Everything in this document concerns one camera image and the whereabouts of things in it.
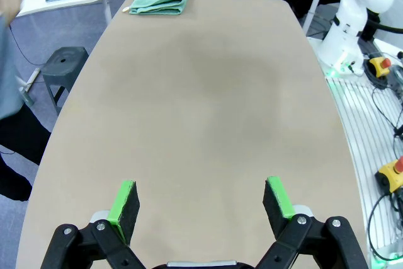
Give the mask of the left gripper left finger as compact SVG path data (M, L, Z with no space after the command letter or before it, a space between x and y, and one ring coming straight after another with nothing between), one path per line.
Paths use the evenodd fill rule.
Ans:
M90 268L106 260L111 268L144 268L130 248L140 208L136 182L123 181L107 218L78 229L58 226L42 261L42 268Z

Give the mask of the person's left hand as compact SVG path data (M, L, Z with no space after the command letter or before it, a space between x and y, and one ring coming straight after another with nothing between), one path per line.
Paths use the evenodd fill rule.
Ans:
M23 0L1 0L1 17L6 26L9 26L19 14L22 2Z

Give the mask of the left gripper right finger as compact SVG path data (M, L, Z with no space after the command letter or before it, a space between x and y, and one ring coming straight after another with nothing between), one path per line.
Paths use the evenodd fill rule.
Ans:
M299 255L310 255L319 268L368 267L349 221L297 213L279 177L266 179L263 205L275 242L257 268L291 268Z

